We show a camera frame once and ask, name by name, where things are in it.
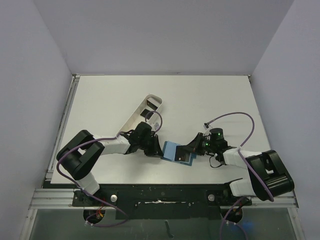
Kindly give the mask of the blue card holder wallet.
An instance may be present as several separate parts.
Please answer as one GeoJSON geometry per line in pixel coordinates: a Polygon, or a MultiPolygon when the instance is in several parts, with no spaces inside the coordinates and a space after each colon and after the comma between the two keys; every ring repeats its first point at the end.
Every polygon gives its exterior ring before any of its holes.
{"type": "Polygon", "coordinates": [[[188,153],[186,155],[188,157],[186,161],[175,160],[177,146],[180,146],[180,144],[172,141],[165,141],[162,150],[163,156],[161,157],[161,159],[176,164],[192,166],[193,160],[197,158],[197,155],[194,153],[188,153]]]}

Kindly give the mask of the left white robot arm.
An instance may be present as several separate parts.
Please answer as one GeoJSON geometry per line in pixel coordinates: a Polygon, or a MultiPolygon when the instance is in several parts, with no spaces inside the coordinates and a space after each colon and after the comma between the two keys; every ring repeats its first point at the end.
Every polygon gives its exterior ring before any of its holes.
{"type": "Polygon", "coordinates": [[[115,137],[95,138],[87,130],[81,130],[57,154],[56,169],[62,166],[70,175],[64,177],[75,182],[77,187],[84,190],[84,200],[95,206],[100,203],[102,193],[100,185],[91,173],[101,155],[128,155],[142,150],[148,157],[162,157],[156,131],[146,122],[140,122],[135,129],[121,131],[115,137]]]}

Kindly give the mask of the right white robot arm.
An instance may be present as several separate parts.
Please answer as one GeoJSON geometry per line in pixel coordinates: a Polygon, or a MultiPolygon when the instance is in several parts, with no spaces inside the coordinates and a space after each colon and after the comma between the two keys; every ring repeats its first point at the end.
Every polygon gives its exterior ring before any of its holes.
{"type": "Polygon", "coordinates": [[[176,147],[175,161],[186,162],[190,155],[208,155],[219,162],[219,167],[235,166],[248,171],[249,179],[233,180],[222,192],[223,200],[235,204],[242,196],[273,201],[275,197],[294,190],[295,184],[275,150],[254,152],[230,146],[222,128],[199,132],[187,145],[176,147]]]}

